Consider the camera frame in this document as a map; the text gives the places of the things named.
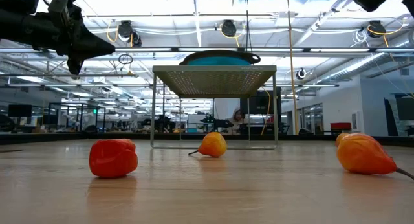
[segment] pepper stem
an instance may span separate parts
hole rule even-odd
[[[411,175],[410,173],[406,172],[405,170],[403,170],[403,169],[401,169],[401,168],[397,168],[397,169],[395,170],[395,172],[398,172],[398,173],[400,173],[400,174],[406,175],[406,176],[408,176],[408,177],[410,177],[410,178],[414,179],[414,175]]]
[[[190,155],[192,155],[192,154],[194,154],[194,153],[198,153],[199,152],[199,150],[196,150],[196,151],[194,151],[194,152],[192,152],[192,153],[189,153],[188,154],[188,156],[190,156]]]

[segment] table surface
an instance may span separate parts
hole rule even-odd
[[[1,223],[414,220],[414,181],[400,174],[347,173],[333,142],[281,142],[276,150],[228,150],[211,158],[189,157],[191,150],[153,150],[148,140],[136,140],[138,169],[120,179],[90,173],[93,142],[1,146],[23,150],[0,153]],[[401,168],[414,172],[414,149],[386,150]]]

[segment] wire mesh tray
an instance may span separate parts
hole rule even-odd
[[[274,75],[276,66],[154,66],[153,72],[181,98],[247,98]]]

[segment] red box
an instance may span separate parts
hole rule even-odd
[[[351,123],[331,123],[331,130],[351,130]]]

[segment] person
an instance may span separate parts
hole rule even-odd
[[[245,116],[242,114],[240,107],[234,109],[233,115],[228,119],[228,121],[233,124],[233,127],[227,128],[227,132],[229,134],[240,134],[240,125],[245,123]]]

